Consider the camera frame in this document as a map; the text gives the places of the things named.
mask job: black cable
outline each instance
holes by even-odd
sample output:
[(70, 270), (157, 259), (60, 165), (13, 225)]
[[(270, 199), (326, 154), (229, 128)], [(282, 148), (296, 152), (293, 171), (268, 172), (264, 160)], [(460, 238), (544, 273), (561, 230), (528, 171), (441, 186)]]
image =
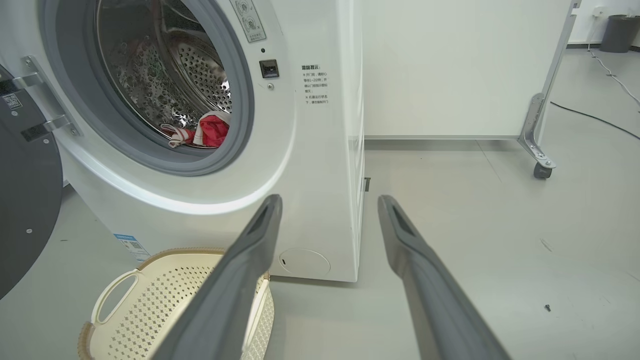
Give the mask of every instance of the black cable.
[(602, 121), (603, 123), (608, 124), (608, 125), (611, 125), (611, 126), (615, 127), (615, 128), (616, 128), (616, 129), (618, 129), (618, 130), (622, 130), (622, 131), (626, 132), (627, 134), (629, 134), (629, 135), (633, 136), (634, 138), (636, 138), (636, 139), (640, 140), (640, 136), (637, 136), (637, 135), (636, 135), (636, 134), (634, 134), (634, 133), (630, 133), (629, 131), (624, 130), (624, 129), (623, 129), (622, 127), (620, 127), (620, 126), (617, 126), (617, 125), (611, 124), (611, 123), (610, 123), (610, 122), (608, 122), (608, 121), (604, 121), (604, 120), (602, 120), (602, 119), (601, 119), (601, 118), (599, 118), (599, 117), (595, 117), (595, 116), (593, 116), (593, 115), (589, 115), (589, 114), (581, 113), (581, 112), (579, 112), (579, 111), (577, 111), (577, 110), (573, 110), (573, 109), (565, 108), (564, 106), (558, 105), (558, 104), (554, 103), (553, 101), (550, 101), (550, 102), (551, 102), (553, 105), (556, 105), (558, 108), (562, 108), (562, 109), (565, 109), (565, 110), (569, 110), (569, 111), (572, 111), (572, 112), (574, 112), (574, 113), (578, 113), (578, 114), (580, 114), (580, 115), (584, 115), (584, 116), (590, 117), (590, 118), (592, 118), (592, 119), (596, 119), (596, 120)]

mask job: wall outlet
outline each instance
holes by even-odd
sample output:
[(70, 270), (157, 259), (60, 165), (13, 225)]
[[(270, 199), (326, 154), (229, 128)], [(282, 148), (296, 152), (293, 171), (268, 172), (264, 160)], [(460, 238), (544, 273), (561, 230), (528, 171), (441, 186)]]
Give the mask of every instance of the wall outlet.
[(593, 13), (591, 13), (595, 17), (605, 16), (607, 14), (606, 6), (596, 6), (593, 8)]

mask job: metal bracket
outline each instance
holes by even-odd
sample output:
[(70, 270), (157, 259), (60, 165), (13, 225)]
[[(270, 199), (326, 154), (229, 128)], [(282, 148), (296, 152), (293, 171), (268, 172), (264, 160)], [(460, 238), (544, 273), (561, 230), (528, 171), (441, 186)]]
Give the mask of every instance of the metal bracket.
[(529, 151), (529, 154), (533, 156), (538, 163), (545, 168), (555, 168), (556, 163), (545, 155), (536, 144), (536, 125), (540, 119), (540, 113), (545, 103), (545, 94), (539, 93), (533, 96), (531, 104), (529, 105), (529, 112), (527, 112), (527, 118), (525, 119), (524, 126), (522, 127), (522, 133), (518, 138), (518, 142), (522, 147)]
[[(22, 76), (21, 78), (0, 81), (0, 95), (5, 95), (5, 93), (9, 94), (26, 88), (37, 87), (37, 98), (41, 100), (40, 102), (42, 103), (42, 107), (49, 110), (50, 113), (57, 115), (55, 115), (52, 120), (36, 126), (38, 128), (36, 133), (42, 134), (43, 131), (50, 133), (54, 130), (65, 128), (73, 136), (82, 136), (82, 133), (80, 132), (75, 120), (71, 117), (69, 110), (64, 105), (64, 102), (62, 102), (58, 94), (53, 91), (49, 78), (47, 78), (47, 75), (42, 70), (36, 58), (34, 56), (25, 56), (22, 58), (22, 61), (25, 67), (29, 71), (32, 71), (32, 73)], [(32, 133), (35, 135), (33, 131), (36, 130), (36, 127), (23, 131), (23, 135), (25, 135), (25, 133)]]

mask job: floor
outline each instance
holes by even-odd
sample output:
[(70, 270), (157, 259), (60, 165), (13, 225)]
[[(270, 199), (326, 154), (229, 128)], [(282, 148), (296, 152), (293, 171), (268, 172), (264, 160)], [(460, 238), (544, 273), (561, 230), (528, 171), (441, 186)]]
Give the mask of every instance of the floor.
[[(640, 53), (595, 51), (635, 94)], [(640, 108), (584, 50), (566, 52), (551, 100), (640, 134)], [(277, 278), (266, 359), (417, 359), (376, 198), (393, 195), (513, 359), (640, 353), (640, 141), (548, 107), (534, 179), (515, 142), (369, 142), (360, 279)], [(72, 359), (95, 299), (135, 260), (67, 188), (56, 229), (0, 300), (1, 359)]]

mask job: black trash bin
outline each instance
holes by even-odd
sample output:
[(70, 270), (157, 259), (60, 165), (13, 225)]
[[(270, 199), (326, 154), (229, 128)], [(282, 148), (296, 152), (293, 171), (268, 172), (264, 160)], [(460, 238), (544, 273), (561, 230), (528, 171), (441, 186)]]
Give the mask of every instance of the black trash bin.
[(600, 51), (605, 53), (626, 53), (631, 48), (639, 29), (640, 17), (611, 15), (602, 38)]

